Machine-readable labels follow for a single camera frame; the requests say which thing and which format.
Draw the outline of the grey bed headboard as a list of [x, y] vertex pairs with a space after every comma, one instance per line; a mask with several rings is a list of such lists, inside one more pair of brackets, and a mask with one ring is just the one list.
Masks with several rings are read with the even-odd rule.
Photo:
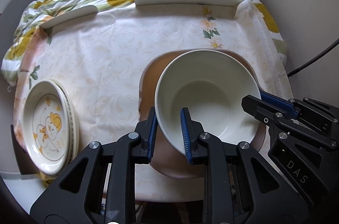
[[22, 13], [34, 0], [10, 0], [1, 14], [1, 60], [13, 44], [14, 32], [19, 24]]

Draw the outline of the pink square handled bowl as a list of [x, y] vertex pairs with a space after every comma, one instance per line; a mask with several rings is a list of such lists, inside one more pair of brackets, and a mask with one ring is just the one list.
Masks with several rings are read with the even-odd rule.
[[139, 86], [140, 119], [147, 119], [154, 107], [158, 120], [151, 166], [175, 179], [203, 176], [202, 167], [188, 164], [185, 156], [180, 117], [184, 107], [205, 132], [221, 141], [246, 141], [260, 149], [266, 126], [241, 106], [243, 97], [259, 97], [259, 91], [253, 68], [229, 50], [177, 50], [153, 59]]

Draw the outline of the white duck cartoon plate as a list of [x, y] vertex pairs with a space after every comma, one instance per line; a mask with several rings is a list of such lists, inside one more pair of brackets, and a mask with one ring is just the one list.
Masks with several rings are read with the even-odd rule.
[[31, 160], [45, 175], [56, 176], [71, 162], [67, 99], [54, 81], [39, 81], [29, 91], [22, 131]]

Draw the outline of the plain white plate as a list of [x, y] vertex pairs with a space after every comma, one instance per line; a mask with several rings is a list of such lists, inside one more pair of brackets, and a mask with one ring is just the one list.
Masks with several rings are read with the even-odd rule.
[[69, 129], [72, 136], [72, 148], [71, 148], [71, 161], [76, 158], [79, 152], [79, 121], [78, 115], [76, 113], [75, 107], [71, 101], [71, 97], [67, 89], [58, 79], [53, 79], [53, 81], [61, 88], [65, 98], [67, 99], [68, 106], [68, 115], [69, 115]]

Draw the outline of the white ribbed small bowl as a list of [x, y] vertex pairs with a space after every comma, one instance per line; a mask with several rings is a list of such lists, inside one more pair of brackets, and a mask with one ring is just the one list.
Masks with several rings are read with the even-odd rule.
[[252, 142], [258, 120], [241, 106], [243, 97], [260, 97], [259, 87], [242, 63], [216, 50], [192, 50], [176, 57], [162, 72], [155, 91], [158, 124], [167, 141], [184, 153], [181, 109], [222, 141]]

